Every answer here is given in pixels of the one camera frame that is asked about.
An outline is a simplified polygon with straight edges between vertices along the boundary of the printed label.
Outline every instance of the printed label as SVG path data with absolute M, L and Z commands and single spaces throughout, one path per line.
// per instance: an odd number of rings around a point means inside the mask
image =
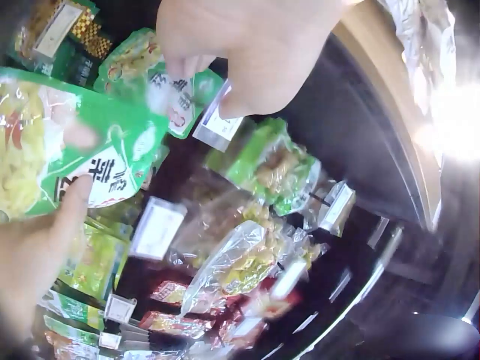
M 34 48 L 35 51 L 53 58 L 60 43 L 67 36 L 68 31 L 82 15 L 83 10 L 65 3 L 63 7 L 55 14 L 52 24 Z
M 166 73 L 158 72 L 150 80 L 147 102 L 150 109 L 157 114 L 166 114 L 170 123 L 168 127 L 177 134 L 182 134 L 193 121 L 193 87 L 189 80 L 173 81 Z
M 135 195 L 135 187 L 130 179 L 130 169 L 126 167 L 113 146 L 85 161 L 70 175 L 55 180 L 54 202 L 61 202 L 67 188 L 83 174 L 93 177 L 93 187 L 88 199 L 89 207 L 104 207 Z
M 105 307 L 105 318 L 118 323 L 126 324 L 132 316 L 136 301 L 122 299 L 119 296 L 110 294 Z
M 224 96 L 231 91 L 231 86 L 228 87 Z M 222 136 L 223 138 L 231 141 L 233 136 L 237 132 L 240 124 L 243 120 L 242 118 L 234 118 L 234 119 L 222 119 L 218 113 L 218 105 L 215 108 L 213 114 L 207 118 L 203 119 L 202 124 L 209 130 L 213 131 L 214 133 Z
M 131 255 L 162 260 L 185 214 L 173 204 L 151 198 L 133 237 Z
M 121 341 L 121 336 L 102 332 L 100 333 L 100 339 L 98 340 L 98 345 L 103 348 L 117 350 L 119 348 L 120 341 Z

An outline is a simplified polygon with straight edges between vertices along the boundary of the red snack package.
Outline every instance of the red snack package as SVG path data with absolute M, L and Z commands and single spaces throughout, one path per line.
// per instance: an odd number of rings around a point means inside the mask
M 188 285 L 188 283 L 186 284 L 185 282 L 174 280 L 161 281 L 160 285 L 153 289 L 150 298 L 159 302 L 168 303 L 170 305 L 181 306 L 183 302 L 183 296 L 188 288 Z M 218 316 L 222 314 L 228 306 L 231 306 L 241 298 L 243 298 L 243 295 L 221 298 L 212 304 L 212 307 L 207 313 L 213 316 Z M 202 313 L 202 309 L 204 308 L 204 302 L 200 298 L 197 305 L 191 310 L 191 312 Z
M 199 339 L 207 330 L 212 328 L 213 323 L 214 321 L 189 319 L 185 317 L 179 319 L 175 315 L 151 311 L 145 314 L 140 321 L 139 327 L 170 335 Z

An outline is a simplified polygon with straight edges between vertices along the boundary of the price tag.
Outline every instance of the price tag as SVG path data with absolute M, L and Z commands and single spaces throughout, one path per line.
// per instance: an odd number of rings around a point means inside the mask
M 222 97 L 228 94 L 231 89 L 232 87 L 228 86 Z M 218 113 L 218 106 L 219 103 L 215 105 L 215 109 L 213 110 L 211 116 L 204 116 L 204 118 L 202 119 L 202 125 L 207 129 L 213 131 L 214 133 L 227 139 L 228 141 L 232 141 L 233 135 L 235 135 L 238 128 L 240 127 L 243 117 L 234 119 L 222 119 Z
M 118 295 L 110 294 L 105 307 L 105 319 L 126 324 L 133 314 L 137 300 L 129 300 Z
M 262 321 L 261 317 L 247 318 L 243 320 L 233 332 L 232 337 L 246 336 L 254 327 Z
M 48 58 L 53 58 L 60 43 L 82 13 L 83 10 L 81 8 L 64 3 L 55 13 L 53 21 L 46 31 L 40 36 L 34 50 Z
M 98 345 L 103 348 L 108 348 L 112 350 L 117 350 L 120 345 L 121 336 L 109 333 L 100 333 L 100 339 L 98 340 Z
M 186 214 L 183 205 L 150 197 L 133 235 L 130 255 L 162 260 Z

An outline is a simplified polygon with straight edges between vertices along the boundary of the pickled vegetable package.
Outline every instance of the pickled vegetable package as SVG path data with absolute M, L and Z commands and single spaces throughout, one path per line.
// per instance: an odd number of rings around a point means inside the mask
M 153 30 L 130 35 L 99 68 L 94 89 L 167 115 L 169 132 L 187 137 L 195 120 L 215 97 L 223 80 L 207 69 L 191 79 L 173 81 L 165 70 Z
M 0 211 L 7 219 L 55 209 L 83 174 L 89 207 L 139 190 L 167 119 L 43 75 L 0 69 Z
M 69 258 L 58 279 L 87 295 L 102 300 L 108 296 L 112 277 L 119 274 L 127 259 L 129 245 L 95 227 L 84 224 L 87 241 L 80 259 Z

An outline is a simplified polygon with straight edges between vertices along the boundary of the snack package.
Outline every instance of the snack package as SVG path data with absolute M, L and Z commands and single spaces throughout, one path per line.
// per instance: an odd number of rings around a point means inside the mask
M 308 204 L 300 211 L 303 215 L 303 228 L 314 231 L 318 228 L 327 230 L 332 235 L 341 237 L 345 223 L 355 204 L 355 191 L 345 181 L 317 189 L 311 194 Z
M 58 316 L 80 321 L 96 330 L 102 331 L 104 328 L 103 313 L 100 309 L 71 299 L 56 291 L 49 290 L 38 305 L 54 312 Z
M 207 201 L 196 216 L 185 221 L 169 249 L 169 263 L 195 275 L 225 236 L 246 220 L 264 227 L 266 248 L 274 258 L 279 257 L 286 245 L 281 234 L 284 222 L 273 218 L 268 207 L 252 199 L 247 192 L 233 190 Z
M 8 219 L 54 210 L 83 174 L 89 207 L 135 195 L 167 120 L 142 107 L 15 69 L 0 69 L 0 211 Z
M 167 115 L 169 132 L 188 136 L 195 120 L 215 97 L 223 80 L 207 69 L 191 79 L 173 81 L 153 30 L 141 29 L 116 48 L 99 68 L 94 89 Z
M 253 290 L 276 265 L 266 232 L 251 220 L 233 229 L 193 278 L 183 296 L 180 315 L 198 307 L 200 299 L 208 310 L 220 298 Z
M 201 319 L 179 319 L 175 315 L 161 312 L 147 312 L 140 321 L 140 328 L 159 331 L 176 336 L 185 336 L 190 339 L 199 339 L 211 329 L 213 321 Z
M 98 348 L 70 340 L 53 331 L 46 331 L 45 337 L 53 346 L 57 360 L 97 360 Z
M 216 152 L 212 150 L 206 165 L 267 204 L 275 204 L 280 216 L 296 211 L 318 167 L 314 157 L 292 142 L 280 118 L 262 122 L 233 163 L 217 163 L 222 157 Z
M 85 345 L 98 346 L 98 335 L 84 330 L 76 329 L 70 325 L 55 320 L 48 315 L 44 315 L 45 325 L 51 331 L 64 336 L 70 340 L 80 342 Z
M 106 300 L 126 261 L 128 244 L 101 229 L 84 224 L 87 246 L 79 259 L 69 258 L 58 279 L 96 299 Z

